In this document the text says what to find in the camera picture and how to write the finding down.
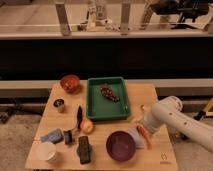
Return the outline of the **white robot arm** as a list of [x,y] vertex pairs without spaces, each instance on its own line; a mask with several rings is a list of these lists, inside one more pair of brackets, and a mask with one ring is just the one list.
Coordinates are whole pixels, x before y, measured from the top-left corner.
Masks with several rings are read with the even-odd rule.
[[151,105],[141,123],[150,134],[157,132],[163,124],[172,126],[213,153],[213,127],[186,116],[181,112],[182,108],[178,97],[166,97]]

